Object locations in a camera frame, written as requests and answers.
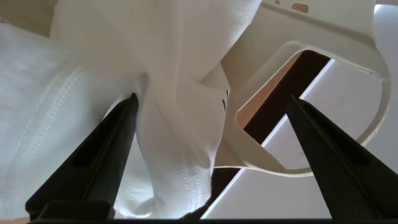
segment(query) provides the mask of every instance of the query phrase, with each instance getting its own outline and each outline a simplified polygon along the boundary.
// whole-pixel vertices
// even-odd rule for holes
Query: white fabric
[[[41,105],[42,95],[54,96],[44,101],[49,107],[54,106],[57,114],[52,116],[50,108],[43,106],[39,112],[31,109],[15,114],[12,122],[19,121],[21,125],[4,133],[24,135],[23,144],[1,133],[12,149],[7,153],[17,154],[7,164],[1,162],[4,168],[11,168],[4,173],[8,179],[1,191],[0,218],[23,215],[24,201],[98,124],[110,99],[130,91],[139,95],[137,137],[115,203],[118,217],[179,218],[204,205],[210,197],[211,173],[229,89],[220,60],[251,22],[259,3],[59,0],[51,39],[84,53],[89,59],[85,63],[95,63],[97,70],[92,72],[73,64],[61,75],[63,58],[58,55],[64,53],[52,49],[48,55],[36,55],[33,68],[25,65],[32,58],[20,60],[8,55],[6,63],[0,62],[1,70],[10,66],[10,61],[14,64],[9,70],[15,69],[17,63],[29,70],[43,64],[45,74],[39,78],[33,76],[35,73],[29,74],[30,83],[25,83],[19,78],[25,70],[14,72],[20,83],[10,82],[8,86],[25,88],[35,95],[31,94],[26,104],[13,107],[1,102],[2,122],[8,122],[3,119],[4,109],[12,114],[26,106]],[[13,41],[6,44],[15,47]],[[28,51],[23,46],[21,51],[30,55],[30,51],[37,53],[41,47],[48,48],[35,48],[34,44],[25,44]],[[46,68],[51,62],[53,70]],[[53,77],[69,78],[50,88]],[[68,87],[68,80],[74,87]],[[48,88],[57,94],[49,95]],[[24,93],[15,95],[25,97]],[[38,123],[44,123],[46,138],[40,137],[43,131],[36,131],[32,125],[28,131],[37,135],[24,134],[23,127],[29,124],[32,114]],[[32,154],[32,149],[41,153]],[[25,157],[36,166],[22,162]],[[11,209],[6,208],[8,205],[12,205]]]

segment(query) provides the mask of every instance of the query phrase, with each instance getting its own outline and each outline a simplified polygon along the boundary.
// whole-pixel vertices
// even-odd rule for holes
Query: white tabletop
[[[393,95],[384,124],[366,148],[398,172],[398,6],[376,9],[376,43],[390,69]],[[376,114],[381,82],[331,60],[301,98],[356,138]],[[289,169],[308,167],[286,117],[262,145]],[[314,177],[293,179],[241,170],[203,218],[330,218],[330,213]]]

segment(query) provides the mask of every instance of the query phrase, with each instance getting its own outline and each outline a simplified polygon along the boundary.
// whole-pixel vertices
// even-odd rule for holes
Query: laundry basket
[[[231,94],[216,167],[256,169],[287,177],[313,175],[309,167],[286,169],[236,123],[238,111],[303,50],[348,63],[382,81],[377,114],[357,142],[365,145],[375,135],[387,113],[391,83],[374,41],[374,6],[375,1],[363,0],[263,0],[252,24],[222,61]]]

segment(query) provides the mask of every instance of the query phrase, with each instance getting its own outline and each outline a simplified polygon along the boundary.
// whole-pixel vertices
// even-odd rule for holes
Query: basket hole
[[[293,3],[290,8],[293,10],[299,11],[299,12],[303,12],[303,13],[307,13],[309,10],[307,4],[298,3],[298,2]]]

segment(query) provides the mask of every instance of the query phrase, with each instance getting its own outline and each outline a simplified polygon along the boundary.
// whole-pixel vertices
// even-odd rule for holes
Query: white garment
[[[66,97],[70,99],[69,107],[77,111],[66,112],[65,106],[64,112],[57,109],[61,113],[57,117],[40,120],[57,124],[46,128],[46,133],[55,137],[25,137],[24,147],[41,142],[35,149],[40,148],[42,156],[30,156],[40,168],[18,162],[24,155],[11,159],[17,165],[11,167],[8,176],[12,174],[18,181],[12,185],[15,191],[7,187],[2,191],[8,196],[1,200],[2,204],[15,206],[8,211],[2,208],[6,212],[1,218],[21,216],[24,201],[98,124],[98,117],[107,109],[104,105],[111,104],[109,99],[130,91],[139,96],[137,137],[115,202],[118,217],[179,218],[204,205],[211,193],[211,173],[228,99],[229,86],[220,60],[251,22],[259,3],[59,0],[51,39],[86,54],[87,63],[95,63],[96,72],[105,75],[97,79],[87,75],[91,71],[81,72],[80,76],[87,78],[74,81],[76,89]],[[41,80],[24,85],[38,92],[30,102],[40,102],[39,93],[43,94],[48,85]],[[57,105],[59,99],[53,100],[52,104]],[[15,130],[23,133],[22,127]],[[67,141],[63,136],[75,139]],[[14,146],[18,141],[9,143]],[[21,180],[18,175],[27,171],[31,178]],[[32,187],[28,184],[31,182],[35,182]],[[25,193],[17,196],[22,190]]]

